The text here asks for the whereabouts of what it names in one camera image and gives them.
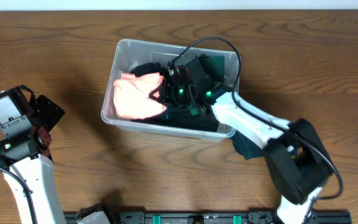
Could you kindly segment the pink garment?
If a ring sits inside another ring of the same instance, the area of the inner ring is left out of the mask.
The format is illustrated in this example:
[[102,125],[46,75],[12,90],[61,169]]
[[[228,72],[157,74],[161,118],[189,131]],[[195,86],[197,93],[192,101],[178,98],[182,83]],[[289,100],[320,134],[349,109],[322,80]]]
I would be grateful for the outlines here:
[[116,114],[124,119],[145,119],[163,113],[167,107],[151,100],[149,93],[159,87],[163,76],[150,73],[141,77],[133,73],[122,73],[121,78],[113,82],[113,102]]

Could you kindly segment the small black garment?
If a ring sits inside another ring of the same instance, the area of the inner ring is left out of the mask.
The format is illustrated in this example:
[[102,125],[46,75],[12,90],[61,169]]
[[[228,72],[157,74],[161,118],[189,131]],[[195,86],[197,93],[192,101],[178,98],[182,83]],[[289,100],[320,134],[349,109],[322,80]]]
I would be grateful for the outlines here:
[[160,63],[145,63],[142,65],[136,66],[134,69],[131,70],[131,73],[133,73],[137,77],[141,77],[146,74],[150,73],[159,73],[164,78],[169,78],[170,74],[167,68],[162,67]]

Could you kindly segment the large black garment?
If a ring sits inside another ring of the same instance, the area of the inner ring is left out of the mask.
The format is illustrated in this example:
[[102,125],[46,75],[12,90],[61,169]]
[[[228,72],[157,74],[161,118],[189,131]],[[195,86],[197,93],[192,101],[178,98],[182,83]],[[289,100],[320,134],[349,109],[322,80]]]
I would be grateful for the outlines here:
[[132,119],[133,122],[217,132],[219,122],[209,116],[200,115],[195,108],[168,107],[163,113],[145,119]]

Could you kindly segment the dark green garment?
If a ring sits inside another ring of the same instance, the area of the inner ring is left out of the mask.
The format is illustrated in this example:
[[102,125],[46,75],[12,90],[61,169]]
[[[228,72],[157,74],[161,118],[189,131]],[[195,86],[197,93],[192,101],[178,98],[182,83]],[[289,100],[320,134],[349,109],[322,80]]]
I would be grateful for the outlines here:
[[200,64],[205,72],[214,82],[224,82],[225,75],[225,57],[224,56],[208,56],[202,54],[198,57]]

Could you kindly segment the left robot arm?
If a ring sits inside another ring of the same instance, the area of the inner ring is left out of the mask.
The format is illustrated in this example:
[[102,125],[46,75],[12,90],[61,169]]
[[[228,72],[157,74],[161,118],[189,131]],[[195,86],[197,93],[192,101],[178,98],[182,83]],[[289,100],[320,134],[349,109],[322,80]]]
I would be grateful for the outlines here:
[[55,186],[50,131],[65,114],[45,95],[19,85],[0,93],[0,170],[22,223],[65,223]]

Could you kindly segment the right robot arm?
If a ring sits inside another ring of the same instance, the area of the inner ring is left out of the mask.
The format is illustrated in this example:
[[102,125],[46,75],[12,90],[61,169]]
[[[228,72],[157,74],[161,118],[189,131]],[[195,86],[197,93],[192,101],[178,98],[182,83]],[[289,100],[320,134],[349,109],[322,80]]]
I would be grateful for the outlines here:
[[282,223],[305,223],[331,175],[337,175],[314,127],[305,119],[274,117],[242,99],[233,88],[200,78],[185,85],[163,80],[149,94],[166,106],[192,104],[236,130],[237,151],[244,157],[263,156],[281,194],[277,217]]

